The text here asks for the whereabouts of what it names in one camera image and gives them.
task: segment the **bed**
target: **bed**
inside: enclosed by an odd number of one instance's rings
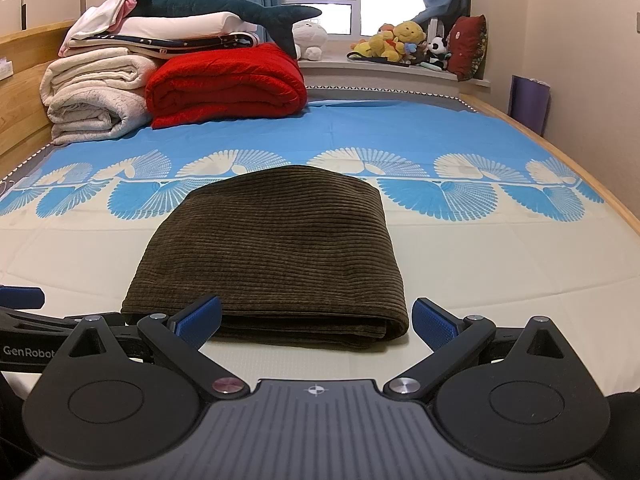
[[[151,235],[190,190],[308,164],[379,189],[409,308],[425,296],[499,326],[550,316],[605,394],[640,386],[640,222],[498,110],[465,95],[311,87],[290,118],[142,128],[54,149],[37,86],[65,27],[0,40],[0,57],[17,60],[0,82],[0,283],[43,288],[44,314],[119,310]],[[217,340],[202,351],[251,385],[382,386],[430,353],[412,330],[368,351]],[[37,377],[18,378],[28,387]]]

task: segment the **folded brown corduroy garment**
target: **folded brown corduroy garment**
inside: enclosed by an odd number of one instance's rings
[[[310,166],[190,192],[149,242],[123,314],[174,314],[204,294],[219,336],[364,348],[405,334],[402,277],[379,192]]]

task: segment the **panda plush toy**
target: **panda plush toy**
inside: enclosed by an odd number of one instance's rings
[[[427,59],[420,63],[420,65],[440,72],[446,70],[449,65],[449,58],[451,57],[447,40],[444,38],[433,38],[428,44],[428,49]]]

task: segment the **white plush toy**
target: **white plush toy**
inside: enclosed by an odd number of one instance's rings
[[[298,59],[320,61],[322,47],[328,39],[322,25],[314,22],[297,22],[293,25],[293,40],[296,43]]]

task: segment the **mattress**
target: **mattress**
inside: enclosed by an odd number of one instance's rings
[[[427,297],[499,326],[549,316],[606,394],[640,386],[640,238],[541,146],[469,110],[322,101],[278,120],[142,128],[55,149],[0,199],[0,283],[40,286],[50,316],[119,310],[153,232],[188,192],[287,164],[380,191],[409,307]],[[361,352],[216,340],[202,351],[252,386],[382,387],[430,354],[412,330]]]

